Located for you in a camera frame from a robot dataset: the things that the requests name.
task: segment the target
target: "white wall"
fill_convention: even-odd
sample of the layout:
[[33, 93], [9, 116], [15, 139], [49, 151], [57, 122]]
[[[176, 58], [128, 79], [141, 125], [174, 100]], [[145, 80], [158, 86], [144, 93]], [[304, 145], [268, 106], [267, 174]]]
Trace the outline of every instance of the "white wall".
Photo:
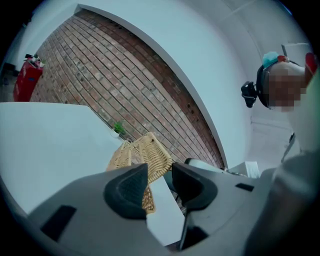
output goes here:
[[31, 22], [27, 25], [18, 45], [14, 46], [15, 54], [9, 60], [20, 70], [26, 54], [34, 55], [47, 37], [77, 10], [75, 0], [45, 0], [34, 11]]
[[219, 28], [182, 0], [47, 1], [23, 35], [17, 67], [21, 67], [25, 53], [34, 53], [73, 14], [76, 2], [115, 20], [150, 45], [194, 98], [225, 165], [231, 168], [245, 160], [251, 137], [251, 112], [239, 93], [245, 72]]

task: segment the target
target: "white countertop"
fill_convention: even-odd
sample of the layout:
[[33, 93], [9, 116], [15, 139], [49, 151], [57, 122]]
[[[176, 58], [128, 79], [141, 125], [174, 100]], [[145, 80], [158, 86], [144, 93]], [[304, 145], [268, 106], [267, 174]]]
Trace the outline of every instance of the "white countertop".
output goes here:
[[[70, 182], [104, 172], [122, 144], [87, 106], [0, 103], [0, 175], [29, 214]], [[180, 240], [184, 216], [162, 177], [150, 184], [156, 212], [147, 226], [163, 245]]]

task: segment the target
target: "woven basket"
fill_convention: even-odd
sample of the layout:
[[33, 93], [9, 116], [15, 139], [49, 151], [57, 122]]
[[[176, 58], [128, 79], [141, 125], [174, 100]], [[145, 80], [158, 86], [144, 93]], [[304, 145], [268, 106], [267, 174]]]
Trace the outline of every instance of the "woven basket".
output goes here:
[[148, 186], [142, 199], [142, 208], [147, 214], [156, 211], [155, 202], [149, 184], [163, 176], [171, 168], [173, 160], [153, 133], [135, 140], [125, 141], [113, 154], [107, 171], [135, 164], [148, 164]]
[[124, 150], [130, 145], [130, 142], [125, 140], [123, 144], [113, 153], [106, 171], [111, 171], [131, 165], [131, 151]]

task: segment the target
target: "black slot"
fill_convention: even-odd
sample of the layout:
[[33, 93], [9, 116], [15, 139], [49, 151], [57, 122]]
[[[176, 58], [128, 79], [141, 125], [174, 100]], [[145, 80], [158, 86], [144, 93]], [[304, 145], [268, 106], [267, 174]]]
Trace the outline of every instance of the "black slot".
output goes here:
[[247, 184], [243, 184], [243, 183], [239, 183], [237, 185], [235, 185], [237, 188], [239, 189], [243, 189], [243, 190], [246, 190], [246, 191], [249, 191], [249, 192], [252, 192], [252, 190], [254, 190], [254, 186], [251, 186], [251, 185], [247, 185]]
[[75, 212], [76, 208], [72, 206], [60, 206], [42, 226], [41, 231], [57, 242]]

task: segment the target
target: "green plant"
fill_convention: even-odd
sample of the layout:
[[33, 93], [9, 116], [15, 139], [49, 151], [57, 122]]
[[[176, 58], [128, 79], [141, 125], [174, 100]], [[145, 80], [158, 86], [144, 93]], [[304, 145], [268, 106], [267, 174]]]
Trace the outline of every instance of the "green plant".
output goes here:
[[125, 129], [122, 126], [122, 122], [116, 122], [114, 124], [114, 128], [113, 129], [117, 134], [124, 134], [125, 133]]

